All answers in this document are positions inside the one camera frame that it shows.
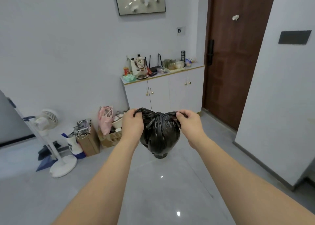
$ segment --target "plate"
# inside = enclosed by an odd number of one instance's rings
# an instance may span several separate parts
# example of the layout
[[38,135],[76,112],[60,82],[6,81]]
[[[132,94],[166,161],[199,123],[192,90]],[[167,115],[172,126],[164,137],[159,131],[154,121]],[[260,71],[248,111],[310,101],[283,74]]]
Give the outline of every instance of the plate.
[[142,79],[146,79],[147,77],[149,77],[148,75],[139,75],[137,76],[137,79],[142,80]]

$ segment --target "white fan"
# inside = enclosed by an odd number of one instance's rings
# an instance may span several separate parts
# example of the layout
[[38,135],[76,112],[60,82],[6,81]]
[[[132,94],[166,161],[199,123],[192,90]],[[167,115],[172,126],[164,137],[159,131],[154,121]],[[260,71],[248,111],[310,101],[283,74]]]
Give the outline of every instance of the white fan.
[[53,110],[45,109],[35,118],[34,125],[39,134],[45,137],[49,147],[57,157],[58,161],[50,168],[49,173],[53,178],[59,178],[69,173],[77,164],[77,158],[73,155],[68,155],[61,158],[56,147],[51,142],[48,136],[48,131],[58,125],[57,113]]

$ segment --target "tile floor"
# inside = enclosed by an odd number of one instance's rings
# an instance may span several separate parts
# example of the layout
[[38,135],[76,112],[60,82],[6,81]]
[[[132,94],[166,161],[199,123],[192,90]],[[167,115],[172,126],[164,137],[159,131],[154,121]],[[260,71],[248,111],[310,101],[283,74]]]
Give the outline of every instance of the tile floor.
[[[207,135],[239,163],[315,213],[314,188],[304,184],[295,193],[288,191],[232,144],[233,131],[206,112],[202,112],[201,120]],[[1,224],[50,224],[94,176],[112,149],[80,160],[71,173],[53,179],[48,169],[34,172],[38,163],[34,160],[39,150],[37,140],[0,148]],[[137,147],[119,224],[235,223],[199,155],[181,136],[174,149],[161,160],[141,144]]]

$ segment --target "white cord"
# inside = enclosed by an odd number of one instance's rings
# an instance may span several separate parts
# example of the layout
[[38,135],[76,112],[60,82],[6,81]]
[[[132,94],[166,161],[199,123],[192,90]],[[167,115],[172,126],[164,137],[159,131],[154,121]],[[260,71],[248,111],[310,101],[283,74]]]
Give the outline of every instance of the white cord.
[[85,135],[80,135],[80,136],[84,136],[83,138],[79,138],[78,134],[76,135],[76,138],[77,139],[85,139],[86,137],[88,137],[88,135],[91,133],[91,121],[89,121],[89,126],[90,126],[89,132],[87,134],[85,134]]

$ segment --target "white cabinet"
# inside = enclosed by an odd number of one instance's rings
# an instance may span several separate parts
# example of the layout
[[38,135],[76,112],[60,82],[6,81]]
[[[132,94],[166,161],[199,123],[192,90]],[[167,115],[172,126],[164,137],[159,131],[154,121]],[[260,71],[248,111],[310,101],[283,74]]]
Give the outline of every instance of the white cabinet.
[[129,108],[147,108],[154,112],[188,109],[200,112],[202,107],[204,66],[157,75],[128,83],[122,79]]
[[187,71],[187,110],[200,112],[202,107],[204,67]]
[[187,109],[187,72],[179,72],[167,77],[170,111]]
[[148,81],[131,83],[125,86],[129,108],[147,108],[151,110]]
[[168,76],[148,80],[151,108],[154,112],[170,112]]

